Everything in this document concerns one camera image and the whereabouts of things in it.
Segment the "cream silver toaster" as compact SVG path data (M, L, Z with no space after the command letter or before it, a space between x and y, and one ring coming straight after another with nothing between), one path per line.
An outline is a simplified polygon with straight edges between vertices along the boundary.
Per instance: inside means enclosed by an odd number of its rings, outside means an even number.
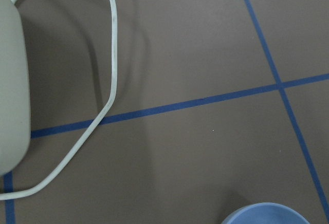
M1 0L1 175L13 170L30 143L30 89L21 17Z

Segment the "blue bowl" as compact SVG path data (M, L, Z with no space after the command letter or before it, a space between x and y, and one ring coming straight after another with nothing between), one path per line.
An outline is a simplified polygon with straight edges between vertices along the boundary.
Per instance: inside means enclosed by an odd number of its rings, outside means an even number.
M309 224L297 211L278 203L264 202L237 209L222 224L235 223L296 223Z

